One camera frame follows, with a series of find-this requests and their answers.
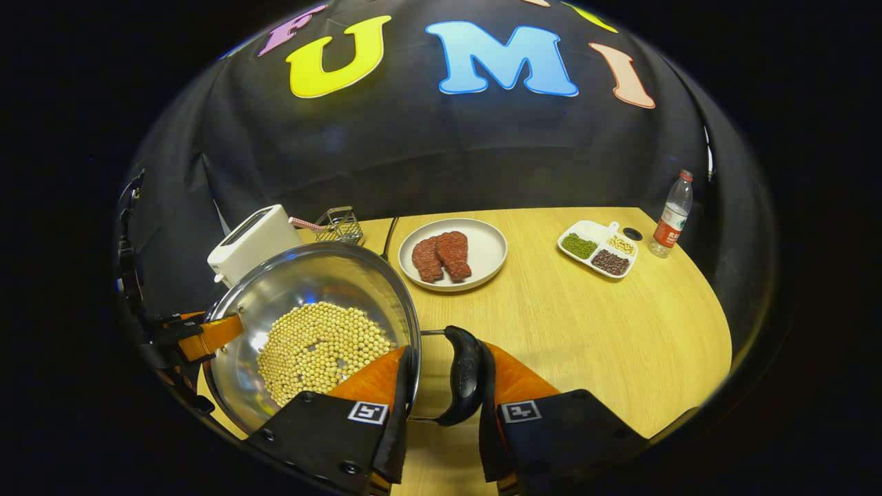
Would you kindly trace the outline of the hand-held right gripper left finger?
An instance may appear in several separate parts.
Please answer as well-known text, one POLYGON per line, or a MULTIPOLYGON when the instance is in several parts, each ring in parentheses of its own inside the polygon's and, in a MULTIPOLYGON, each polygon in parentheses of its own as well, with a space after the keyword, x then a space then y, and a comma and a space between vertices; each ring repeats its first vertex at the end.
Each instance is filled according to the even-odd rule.
POLYGON ((413 347, 388 352, 330 393, 300 392, 247 437, 305 495, 388 495, 407 445, 413 347))

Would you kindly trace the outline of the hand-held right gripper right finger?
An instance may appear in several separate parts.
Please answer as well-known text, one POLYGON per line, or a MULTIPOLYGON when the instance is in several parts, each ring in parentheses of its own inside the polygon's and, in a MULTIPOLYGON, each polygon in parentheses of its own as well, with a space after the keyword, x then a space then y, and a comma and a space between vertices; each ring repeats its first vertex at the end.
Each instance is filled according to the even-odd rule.
POLYGON ((483 342, 479 450, 500 495, 586 495, 594 477, 648 440, 586 389, 560 391, 483 342))

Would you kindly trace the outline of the steel pot with black handle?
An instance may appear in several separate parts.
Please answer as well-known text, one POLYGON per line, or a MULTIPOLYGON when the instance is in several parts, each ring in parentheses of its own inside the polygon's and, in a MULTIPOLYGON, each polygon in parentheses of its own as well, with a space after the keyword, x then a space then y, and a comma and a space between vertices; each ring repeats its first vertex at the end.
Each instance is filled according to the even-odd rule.
POLYGON ((421 339, 429 335, 400 274, 362 246, 317 242, 268 258, 246 273, 206 312, 208 322, 237 315, 242 333, 217 350, 204 367, 218 408, 244 433, 253 433, 277 414, 276 403, 258 376, 258 351, 271 324, 295 307, 328 302, 366 311, 393 343, 413 349, 410 374, 421 373, 421 339))

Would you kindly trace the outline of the white toaster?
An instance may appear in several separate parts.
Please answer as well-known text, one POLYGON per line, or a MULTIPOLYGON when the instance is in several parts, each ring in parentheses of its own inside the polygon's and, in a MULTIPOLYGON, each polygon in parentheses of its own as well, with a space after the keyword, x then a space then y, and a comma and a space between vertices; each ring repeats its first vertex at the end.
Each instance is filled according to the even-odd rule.
POLYGON ((216 245, 207 257, 214 283, 233 287, 253 268, 281 252, 303 245, 283 206, 255 211, 216 245))

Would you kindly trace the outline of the pile of yellow soybeans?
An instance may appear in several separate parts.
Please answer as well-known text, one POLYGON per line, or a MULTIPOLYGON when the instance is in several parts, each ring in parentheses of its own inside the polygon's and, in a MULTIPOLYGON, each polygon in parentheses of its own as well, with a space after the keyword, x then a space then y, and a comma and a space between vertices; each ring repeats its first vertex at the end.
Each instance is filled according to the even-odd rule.
POLYGON ((361 307, 307 302, 277 318, 256 356, 256 370, 278 405, 297 393, 354 397, 362 390, 380 402, 388 362, 400 357, 391 334, 361 307))

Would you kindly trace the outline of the round white plate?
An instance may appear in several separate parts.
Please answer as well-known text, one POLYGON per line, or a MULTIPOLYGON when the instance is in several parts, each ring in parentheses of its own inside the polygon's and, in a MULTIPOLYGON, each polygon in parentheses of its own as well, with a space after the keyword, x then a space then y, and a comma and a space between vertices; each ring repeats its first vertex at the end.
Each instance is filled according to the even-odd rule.
POLYGON ((413 230, 401 243, 397 261, 403 274, 416 285, 439 292, 463 292, 475 289, 491 280, 504 266, 509 246, 503 233, 486 222, 472 218, 448 218, 435 220, 413 230), (472 276, 462 282, 454 282, 449 273, 435 282, 425 282, 412 261, 413 248, 422 240, 445 232, 458 231, 467 238, 467 264, 472 276))

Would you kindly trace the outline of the heap of green mung beans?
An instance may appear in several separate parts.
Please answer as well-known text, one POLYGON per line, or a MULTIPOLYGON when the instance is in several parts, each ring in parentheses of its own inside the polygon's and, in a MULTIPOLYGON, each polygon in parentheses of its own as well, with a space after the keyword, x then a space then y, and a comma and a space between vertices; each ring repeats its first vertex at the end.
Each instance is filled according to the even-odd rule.
POLYGON ((560 246, 564 251, 573 254, 574 257, 579 258, 580 260, 589 260, 593 255, 593 252, 598 248, 596 242, 580 238, 575 232, 565 235, 560 241, 560 246))

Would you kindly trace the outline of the heap of dark red beans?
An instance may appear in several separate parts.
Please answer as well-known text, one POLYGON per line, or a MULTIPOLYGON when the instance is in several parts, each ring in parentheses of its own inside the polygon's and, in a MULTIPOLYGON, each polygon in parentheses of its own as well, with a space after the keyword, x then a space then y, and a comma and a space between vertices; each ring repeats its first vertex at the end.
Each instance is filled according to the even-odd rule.
POLYGON ((610 276, 623 276, 630 268, 631 262, 629 258, 618 256, 609 250, 599 250, 590 263, 593 267, 598 268, 610 276))

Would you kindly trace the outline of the white divided dish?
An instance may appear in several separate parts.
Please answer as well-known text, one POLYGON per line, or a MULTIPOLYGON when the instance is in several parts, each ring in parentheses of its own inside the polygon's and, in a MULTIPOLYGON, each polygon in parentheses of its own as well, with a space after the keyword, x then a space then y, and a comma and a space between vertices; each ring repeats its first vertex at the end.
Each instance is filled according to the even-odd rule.
POLYGON ((609 236, 614 236, 614 235, 621 236, 621 238, 626 238, 627 240, 631 241, 634 245, 636 245, 636 248, 637 248, 636 242, 627 238, 627 236, 625 236, 623 233, 619 232, 619 223, 612 222, 611 224, 608 224, 608 225, 602 225, 602 224, 599 224, 596 222, 591 222, 591 220, 580 220, 579 222, 574 223, 573 226, 570 226, 570 228, 565 230, 565 232, 563 234, 561 234, 561 236, 557 239, 557 247, 560 248, 560 250, 563 251, 566 256, 573 258, 573 260, 575 260, 579 263, 582 263, 584 266, 587 266, 588 268, 591 268, 596 273, 602 274, 603 276, 607 276, 608 278, 622 279, 622 278, 626 277, 627 274, 630 273, 630 270, 633 269, 633 267, 635 266, 635 263, 637 260, 637 255, 639 254, 639 248, 637 248, 636 254, 634 256, 627 256, 626 254, 624 254, 624 252, 620 252, 618 250, 615 250, 611 246, 607 245, 607 238, 609 238, 609 236), (567 235, 571 232, 575 232, 577 235, 580 236, 580 238, 593 240, 593 242, 596 242, 596 244, 598 244, 597 250, 595 252, 593 252, 593 255, 589 258, 589 260, 580 260, 579 258, 574 257, 573 254, 570 254, 569 252, 564 251, 564 249, 561 248, 561 246, 560 246, 561 239, 563 239, 563 237, 565 235, 567 235), (617 254, 618 256, 629 258, 631 265, 630 265, 629 270, 623 276, 620 276, 620 277, 610 276, 609 274, 604 273, 601 270, 599 270, 598 268, 595 268, 592 266, 592 264, 590 263, 591 258, 593 258, 593 256, 595 256, 595 254, 597 254, 597 252, 599 250, 604 250, 604 249, 609 250, 611 252, 614 252, 614 254, 617 254))

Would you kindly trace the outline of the black backdrop cloth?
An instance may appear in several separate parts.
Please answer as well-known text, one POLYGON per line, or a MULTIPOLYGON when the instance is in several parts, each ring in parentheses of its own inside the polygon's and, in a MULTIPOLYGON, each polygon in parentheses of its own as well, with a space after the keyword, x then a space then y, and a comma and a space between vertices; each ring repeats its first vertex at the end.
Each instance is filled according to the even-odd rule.
POLYGON ((280 204, 362 220, 514 207, 638 207, 682 169, 679 241, 714 289, 733 352, 757 337, 776 271, 768 188, 708 91, 659 48, 561 2, 319 0, 271 22, 177 94, 136 151, 130 216, 146 311, 208 307, 207 257, 280 204))

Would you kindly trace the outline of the clear bottle with red label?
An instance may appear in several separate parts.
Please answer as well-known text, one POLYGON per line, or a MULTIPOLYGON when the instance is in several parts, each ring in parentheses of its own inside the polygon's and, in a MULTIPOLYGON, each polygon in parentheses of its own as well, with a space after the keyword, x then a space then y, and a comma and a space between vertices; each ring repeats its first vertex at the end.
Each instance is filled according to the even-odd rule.
POLYGON ((668 257, 686 226, 693 206, 693 179, 692 172, 682 169, 668 193, 649 245, 649 251, 656 257, 668 257))

